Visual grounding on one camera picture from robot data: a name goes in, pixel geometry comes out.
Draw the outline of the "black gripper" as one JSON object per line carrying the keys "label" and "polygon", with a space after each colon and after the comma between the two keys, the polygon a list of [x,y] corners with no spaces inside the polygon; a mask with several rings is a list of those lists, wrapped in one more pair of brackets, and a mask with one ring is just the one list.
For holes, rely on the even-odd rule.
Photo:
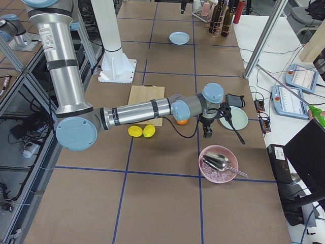
{"label": "black gripper", "polygon": [[214,122],[216,112],[207,112],[199,115],[199,121],[202,123],[203,137],[211,138],[213,131],[211,129],[211,124]]}

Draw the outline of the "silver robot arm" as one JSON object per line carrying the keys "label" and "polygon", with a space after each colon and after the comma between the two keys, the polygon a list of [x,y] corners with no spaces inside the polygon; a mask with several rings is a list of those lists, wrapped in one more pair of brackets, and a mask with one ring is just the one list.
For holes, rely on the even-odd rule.
{"label": "silver robot arm", "polygon": [[33,51],[39,41],[39,35],[29,33],[15,14],[1,16],[1,38],[14,51]]}
{"label": "silver robot arm", "polygon": [[168,98],[95,109],[85,100],[70,25],[77,10],[76,1],[25,1],[30,21],[38,28],[54,90],[58,100],[56,138],[65,148],[81,151],[92,146],[98,133],[114,126],[173,115],[176,120],[195,115],[206,117],[220,108],[224,90],[217,83],[207,84],[190,97]]}

